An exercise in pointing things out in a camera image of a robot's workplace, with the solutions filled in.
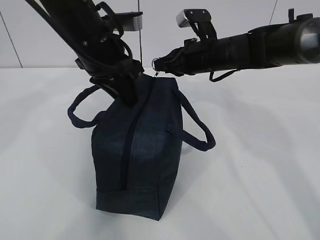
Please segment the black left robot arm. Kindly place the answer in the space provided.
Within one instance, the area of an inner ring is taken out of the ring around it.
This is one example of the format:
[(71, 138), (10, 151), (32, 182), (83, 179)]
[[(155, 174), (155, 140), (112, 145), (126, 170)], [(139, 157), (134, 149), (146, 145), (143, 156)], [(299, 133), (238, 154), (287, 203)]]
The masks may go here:
[(42, 0), (27, 3), (75, 52), (77, 66), (90, 82), (127, 106), (138, 101), (134, 81), (144, 72), (132, 50), (122, 40), (125, 32), (138, 32), (141, 11), (115, 13), (104, 1)]

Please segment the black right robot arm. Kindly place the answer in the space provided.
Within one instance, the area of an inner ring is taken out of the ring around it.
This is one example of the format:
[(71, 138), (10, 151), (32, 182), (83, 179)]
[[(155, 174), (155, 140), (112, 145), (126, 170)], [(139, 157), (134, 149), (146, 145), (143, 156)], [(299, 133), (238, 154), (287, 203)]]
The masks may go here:
[(182, 10), (176, 16), (178, 26), (192, 28), (197, 37), (155, 58), (153, 69), (177, 77), (209, 73), (209, 80), (218, 82), (241, 70), (320, 62), (320, 19), (311, 13), (294, 16), (291, 8), (287, 23), (264, 25), (225, 38), (218, 38), (211, 20), (206, 9)]

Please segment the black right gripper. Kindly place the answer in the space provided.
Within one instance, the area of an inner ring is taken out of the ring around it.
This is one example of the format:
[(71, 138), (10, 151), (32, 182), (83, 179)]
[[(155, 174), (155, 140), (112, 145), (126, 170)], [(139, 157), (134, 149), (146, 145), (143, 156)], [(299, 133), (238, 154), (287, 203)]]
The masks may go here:
[(182, 47), (175, 48), (166, 56), (155, 58), (153, 69), (175, 76), (210, 73), (213, 71), (210, 56), (212, 49), (211, 40), (186, 39)]

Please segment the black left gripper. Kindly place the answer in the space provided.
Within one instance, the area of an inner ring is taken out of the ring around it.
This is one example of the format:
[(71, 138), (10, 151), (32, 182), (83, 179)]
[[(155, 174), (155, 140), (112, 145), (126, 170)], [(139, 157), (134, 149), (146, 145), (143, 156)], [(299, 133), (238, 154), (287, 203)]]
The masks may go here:
[(115, 66), (98, 67), (77, 58), (76, 65), (86, 71), (89, 81), (109, 92), (112, 95), (119, 95), (127, 106), (134, 106), (138, 101), (134, 80), (144, 73), (144, 68), (138, 60), (123, 60)]

